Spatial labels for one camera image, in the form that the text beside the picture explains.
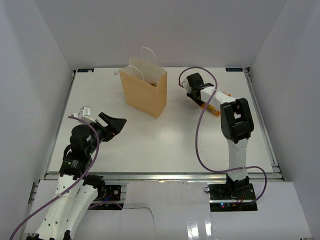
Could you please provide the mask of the orange yellow candy bag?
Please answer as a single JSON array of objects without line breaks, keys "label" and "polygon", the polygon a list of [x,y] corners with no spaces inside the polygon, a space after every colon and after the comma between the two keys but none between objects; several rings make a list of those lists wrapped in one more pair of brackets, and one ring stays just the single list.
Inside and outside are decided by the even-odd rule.
[{"label": "orange yellow candy bag", "polygon": [[[226,95],[226,96],[228,96],[228,97],[231,97],[232,95],[231,94],[226,94],[225,92],[223,93],[224,95]],[[202,109],[204,109],[204,107],[205,107],[205,102],[204,103],[202,103],[201,105],[200,105],[200,107],[202,108]],[[220,115],[220,111],[219,110],[217,110],[214,106],[212,106],[212,105],[208,105],[208,107],[206,108],[206,110],[207,111],[209,111],[211,114],[213,114],[214,116],[216,116],[216,117],[218,117],[219,115]]]}]

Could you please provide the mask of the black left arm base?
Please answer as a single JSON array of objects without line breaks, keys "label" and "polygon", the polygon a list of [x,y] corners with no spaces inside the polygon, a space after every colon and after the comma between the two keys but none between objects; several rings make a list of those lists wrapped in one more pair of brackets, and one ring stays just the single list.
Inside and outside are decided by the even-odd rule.
[{"label": "black left arm base", "polygon": [[89,210],[121,210],[120,203],[122,194],[121,185],[106,185],[102,188],[98,197],[90,204]]}]

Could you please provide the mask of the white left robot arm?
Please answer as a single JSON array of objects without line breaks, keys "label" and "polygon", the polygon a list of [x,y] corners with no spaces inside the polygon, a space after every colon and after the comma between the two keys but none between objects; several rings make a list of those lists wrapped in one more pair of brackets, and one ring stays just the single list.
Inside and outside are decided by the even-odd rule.
[{"label": "white left robot arm", "polygon": [[57,186],[52,200],[36,210],[47,209],[42,223],[28,240],[72,240],[92,202],[107,192],[102,176],[90,174],[100,145],[118,135],[127,120],[101,112],[98,116],[105,125],[94,120],[84,106],[79,113],[68,116],[78,121],[71,130],[69,145],[65,148]]}]

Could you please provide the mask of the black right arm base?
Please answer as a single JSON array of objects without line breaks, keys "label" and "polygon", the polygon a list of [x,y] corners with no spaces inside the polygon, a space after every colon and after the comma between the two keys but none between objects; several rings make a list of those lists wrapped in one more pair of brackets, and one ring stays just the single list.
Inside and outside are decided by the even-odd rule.
[{"label": "black right arm base", "polygon": [[253,185],[232,192],[227,184],[209,184],[204,188],[209,196],[210,211],[222,212],[256,212],[257,203],[250,203],[256,199]]}]

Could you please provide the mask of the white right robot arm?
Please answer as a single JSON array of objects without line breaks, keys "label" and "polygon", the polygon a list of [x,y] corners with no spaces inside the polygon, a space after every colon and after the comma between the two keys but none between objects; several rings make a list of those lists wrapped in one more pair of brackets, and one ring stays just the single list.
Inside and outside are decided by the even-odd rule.
[{"label": "white right robot arm", "polygon": [[216,91],[212,83],[204,83],[199,73],[185,78],[182,87],[187,96],[199,106],[208,104],[210,111],[220,117],[223,136],[228,143],[228,168],[226,173],[226,195],[236,200],[249,186],[247,166],[247,145],[254,123],[250,106],[245,98],[234,98],[222,91]]}]

